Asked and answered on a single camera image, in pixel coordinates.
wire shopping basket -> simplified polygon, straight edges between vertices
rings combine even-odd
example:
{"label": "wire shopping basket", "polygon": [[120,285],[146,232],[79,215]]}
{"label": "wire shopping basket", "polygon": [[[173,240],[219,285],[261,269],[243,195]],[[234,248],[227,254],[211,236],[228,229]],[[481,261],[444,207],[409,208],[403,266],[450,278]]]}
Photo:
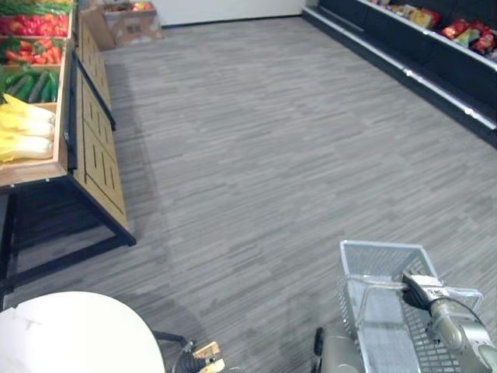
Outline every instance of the wire shopping basket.
{"label": "wire shopping basket", "polygon": [[[402,272],[438,277],[422,246],[379,242],[340,243],[345,277],[340,308],[367,373],[456,373],[457,360],[426,331],[429,314],[402,301]],[[476,312],[483,296],[447,288]]]}

white wall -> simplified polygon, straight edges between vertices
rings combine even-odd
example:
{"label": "white wall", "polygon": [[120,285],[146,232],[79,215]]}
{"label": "white wall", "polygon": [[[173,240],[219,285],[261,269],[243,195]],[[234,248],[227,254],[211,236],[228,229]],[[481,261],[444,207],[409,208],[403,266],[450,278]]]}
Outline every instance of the white wall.
{"label": "white wall", "polygon": [[152,0],[162,25],[301,14],[306,0]]}

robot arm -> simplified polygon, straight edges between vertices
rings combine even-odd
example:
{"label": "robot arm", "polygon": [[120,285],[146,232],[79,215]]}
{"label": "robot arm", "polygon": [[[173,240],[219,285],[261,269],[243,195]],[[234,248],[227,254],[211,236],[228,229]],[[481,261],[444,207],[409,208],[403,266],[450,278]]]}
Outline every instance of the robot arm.
{"label": "robot arm", "polygon": [[432,316],[428,332],[442,340],[463,373],[497,373],[497,349],[486,328],[466,305],[450,297],[435,277],[403,274],[403,299]]}

cucumber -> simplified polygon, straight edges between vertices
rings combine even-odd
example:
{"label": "cucumber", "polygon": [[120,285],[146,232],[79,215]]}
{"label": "cucumber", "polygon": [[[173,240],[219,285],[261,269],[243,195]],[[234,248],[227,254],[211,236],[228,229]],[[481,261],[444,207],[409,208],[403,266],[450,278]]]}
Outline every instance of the cucumber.
{"label": "cucumber", "polygon": [[5,84],[9,87],[16,84],[25,75],[25,72],[20,72],[18,74],[12,74],[7,77]]}
{"label": "cucumber", "polygon": [[7,93],[10,96],[16,96],[17,92],[20,91],[20,89],[30,80],[30,78],[33,79],[29,75],[24,75],[15,85],[7,90]]}
{"label": "cucumber", "polygon": [[34,87],[34,78],[31,75],[28,75],[26,83],[23,85],[21,90],[17,92],[16,97],[25,102],[28,99],[30,92],[33,90],[33,87]]}
{"label": "cucumber", "polygon": [[45,83],[44,88],[41,90],[40,101],[47,103],[50,101],[50,90],[52,89],[52,81],[50,79]]}
{"label": "cucumber", "polygon": [[59,73],[56,71],[51,71],[50,72],[50,82],[51,88],[50,88],[50,101],[52,103],[57,102],[57,91],[59,90]]}
{"label": "cucumber", "polygon": [[30,96],[28,98],[28,103],[36,102],[36,100],[40,96],[41,90],[44,88],[45,83],[47,83],[48,81],[48,75],[49,75],[48,71],[44,71],[41,73],[38,82],[36,82],[36,85],[31,90]]}

white tabletop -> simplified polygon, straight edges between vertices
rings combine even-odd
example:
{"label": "white tabletop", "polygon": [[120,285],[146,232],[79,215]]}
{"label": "white tabletop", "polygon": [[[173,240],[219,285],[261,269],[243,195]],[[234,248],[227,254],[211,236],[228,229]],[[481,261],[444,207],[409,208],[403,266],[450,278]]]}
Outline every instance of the white tabletop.
{"label": "white tabletop", "polygon": [[165,367],[135,311],[104,295],[66,292],[0,314],[0,372],[165,373]]}

